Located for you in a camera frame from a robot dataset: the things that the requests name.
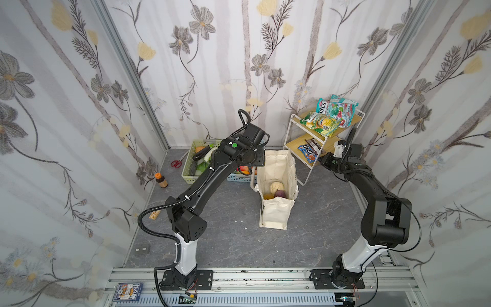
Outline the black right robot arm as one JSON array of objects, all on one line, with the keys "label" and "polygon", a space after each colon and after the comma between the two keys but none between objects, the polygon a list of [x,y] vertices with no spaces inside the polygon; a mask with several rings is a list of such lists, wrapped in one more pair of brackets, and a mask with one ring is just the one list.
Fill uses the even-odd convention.
[{"label": "black right robot arm", "polygon": [[354,157],[335,157],[328,153],[321,165],[344,176],[366,200],[361,220],[361,236],[345,253],[338,255],[329,278],[334,287],[355,284],[368,264],[384,251],[406,253],[416,249],[422,238],[421,224],[412,203],[400,198],[379,181],[372,169]]}]

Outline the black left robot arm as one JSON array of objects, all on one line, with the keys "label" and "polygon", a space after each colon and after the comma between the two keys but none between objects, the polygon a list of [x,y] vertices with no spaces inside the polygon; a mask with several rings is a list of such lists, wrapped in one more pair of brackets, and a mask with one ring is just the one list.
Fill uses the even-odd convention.
[{"label": "black left robot arm", "polygon": [[[178,198],[168,198],[163,205],[144,210],[138,217],[138,226],[146,234],[171,239],[176,244],[175,262],[169,270],[172,285],[190,289],[198,279],[196,250],[198,239],[207,229],[207,222],[200,217],[206,204],[222,182],[241,166],[265,165],[265,144],[248,143],[245,138],[226,138],[211,154],[208,168],[190,188]],[[172,234],[149,229],[144,217],[155,211],[167,210]]]}]

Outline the cream canvas tote bag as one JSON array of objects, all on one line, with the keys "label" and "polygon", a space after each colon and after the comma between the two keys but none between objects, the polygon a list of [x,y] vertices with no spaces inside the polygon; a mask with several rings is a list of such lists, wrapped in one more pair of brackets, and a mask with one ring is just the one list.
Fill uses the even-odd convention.
[{"label": "cream canvas tote bag", "polygon": [[260,196],[259,226],[286,230],[299,188],[289,150],[267,150],[265,164],[252,168],[251,189]]}]

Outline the purple cabbage toy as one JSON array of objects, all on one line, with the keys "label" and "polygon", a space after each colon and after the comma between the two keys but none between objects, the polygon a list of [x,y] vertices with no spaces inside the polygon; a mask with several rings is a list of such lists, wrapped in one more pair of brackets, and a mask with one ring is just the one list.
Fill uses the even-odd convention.
[{"label": "purple cabbage toy", "polygon": [[286,192],[285,192],[284,190],[277,190],[277,191],[274,193],[274,196],[275,196],[275,198],[276,198],[276,197],[285,198],[285,199],[287,199],[287,198],[288,198],[288,196],[287,196],[287,194],[286,194]]}]

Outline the blue candy bag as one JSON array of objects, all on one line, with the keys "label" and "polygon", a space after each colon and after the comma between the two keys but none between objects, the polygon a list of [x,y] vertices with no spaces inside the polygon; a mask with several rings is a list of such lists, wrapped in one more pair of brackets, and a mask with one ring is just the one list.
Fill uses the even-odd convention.
[{"label": "blue candy bag", "polygon": [[308,144],[299,146],[298,150],[303,154],[308,163],[314,163],[316,161],[318,154]]}]

